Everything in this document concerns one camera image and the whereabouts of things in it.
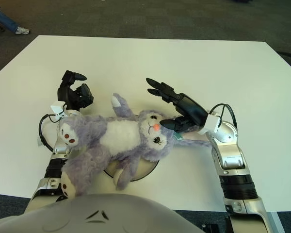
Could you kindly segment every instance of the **white sneaker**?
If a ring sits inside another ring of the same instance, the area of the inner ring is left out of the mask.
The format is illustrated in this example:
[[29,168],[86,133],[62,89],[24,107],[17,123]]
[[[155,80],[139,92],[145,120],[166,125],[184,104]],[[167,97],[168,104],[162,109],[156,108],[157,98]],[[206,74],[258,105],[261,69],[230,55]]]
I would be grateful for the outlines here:
[[18,27],[15,34],[24,34],[24,35],[27,35],[29,34],[29,29],[27,28],[22,28],[22,27]]

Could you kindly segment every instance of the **fluffy fur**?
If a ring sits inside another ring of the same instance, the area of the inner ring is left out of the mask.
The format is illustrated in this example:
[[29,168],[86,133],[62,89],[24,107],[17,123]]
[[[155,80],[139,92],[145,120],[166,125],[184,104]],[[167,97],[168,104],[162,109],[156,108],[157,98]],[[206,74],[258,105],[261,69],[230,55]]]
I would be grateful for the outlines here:
[[119,161],[120,174],[114,182],[122,190],[134,176],[140,158],[157,161],[175,144],[210,145],[199,140],[177,141],[172,130],[160,125],[168,117],[159,111],[144,110],[136,116],[119,94],[114,94],[111,102],[117,117],[71,116],[60,123],[59,137],[68,146],[85,147],[85,152],[63,166],[62,189],[68,197],[84,194],[93,176],[111,161]]

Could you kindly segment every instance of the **purple plush toy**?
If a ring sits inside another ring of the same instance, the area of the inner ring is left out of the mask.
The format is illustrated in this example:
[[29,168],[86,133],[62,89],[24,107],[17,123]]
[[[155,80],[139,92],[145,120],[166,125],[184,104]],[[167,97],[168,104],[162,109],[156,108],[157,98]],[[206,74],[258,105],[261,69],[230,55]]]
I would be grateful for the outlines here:
[[174,146],[202,145],[200,140],[176,140],[174,131],[160,125],[167,117],[155,110],[135,115],[125,99],[113,94],[112,106],[117,117],[71,116],[60,123],[59,137],[70,147],[86,147],[75,158],[68,159],[62,169],[62,190],[71,198],[82,195],[91,185],[93,176],[110,162],[119,161],[114,184],[123,190],[134,176],[140,158],[157,161]]

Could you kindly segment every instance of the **floor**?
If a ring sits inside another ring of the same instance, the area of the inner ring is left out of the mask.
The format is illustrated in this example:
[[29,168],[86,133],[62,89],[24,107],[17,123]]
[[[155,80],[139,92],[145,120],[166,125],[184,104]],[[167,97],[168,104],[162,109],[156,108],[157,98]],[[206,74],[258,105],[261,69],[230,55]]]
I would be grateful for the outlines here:
[[[0,32],[0,70],[40,34],[265,41],[291,52],[291,0],[0,0],[0,5],[31,29],[29,35]],[[0,218],[21,214],[28,201],[0,195]],[[216,222],[223,232],[225,213],[178,213],[199,227]],[[278,214],[291,233],[291,212]]]

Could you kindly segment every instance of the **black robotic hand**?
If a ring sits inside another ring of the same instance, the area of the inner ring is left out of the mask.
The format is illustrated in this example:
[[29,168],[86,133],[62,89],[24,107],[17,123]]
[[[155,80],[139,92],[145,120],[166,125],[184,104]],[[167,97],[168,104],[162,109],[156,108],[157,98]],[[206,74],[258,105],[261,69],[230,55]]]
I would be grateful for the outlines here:
[[94,97],[86,84],[83,83],[75,91],[70,88],[75,80],[84,81],[86,79],[84,75],[79,73],[69,70],[65,72],[62,78],[63,81],[57,91],[57,98],[59,101],[64,101],[67,104],[66,109],[79,111],[80,108],[85,108],[93,103]]
[[162,126],[178,133],[194,125],[200,127],[205,125],[208,113],[193,99],[183,93],[176,94],[174,89],[165,83],[159,83],[149,78],[146,81],[155,88],[148,89],[149,93],[155,96],[161,96],[162,100],[167,103],[172,102],[176,110],[183,115],[174,120],[168,119],[160,121]]

